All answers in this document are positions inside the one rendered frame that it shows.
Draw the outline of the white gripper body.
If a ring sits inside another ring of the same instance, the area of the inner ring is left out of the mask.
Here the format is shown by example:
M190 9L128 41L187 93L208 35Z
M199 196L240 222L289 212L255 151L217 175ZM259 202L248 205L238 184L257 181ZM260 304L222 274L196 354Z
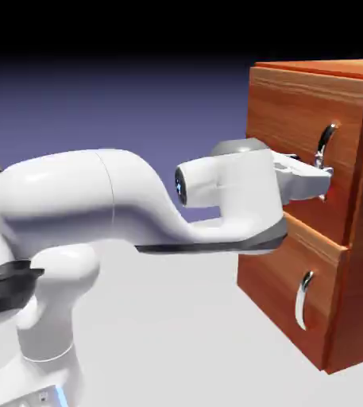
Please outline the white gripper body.
M288 200L310 200L322 198L330 188L332 167L317 168L298 159L289 157Z

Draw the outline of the large wooden cabinet door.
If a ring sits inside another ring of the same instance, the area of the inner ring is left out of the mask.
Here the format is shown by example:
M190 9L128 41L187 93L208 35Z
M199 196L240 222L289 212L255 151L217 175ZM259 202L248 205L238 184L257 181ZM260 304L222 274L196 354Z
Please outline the large wooden cabinet door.
M284 210L346 246L363 166L363 80L251 68L247 136L313 164L330 125L336 127L328 137L323 164L334 174L327 194L323 199L292 201Z

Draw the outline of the small wooden cabinet door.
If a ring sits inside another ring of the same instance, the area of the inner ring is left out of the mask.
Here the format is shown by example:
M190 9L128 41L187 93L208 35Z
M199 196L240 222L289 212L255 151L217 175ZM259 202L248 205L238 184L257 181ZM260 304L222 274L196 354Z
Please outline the small wooden cabinet door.
M286 214L288 236L270 254L238 257L237 285L320 370L327 367L340 280L349 248ZM305 301L307 330L295 320L303 275L314 276Z

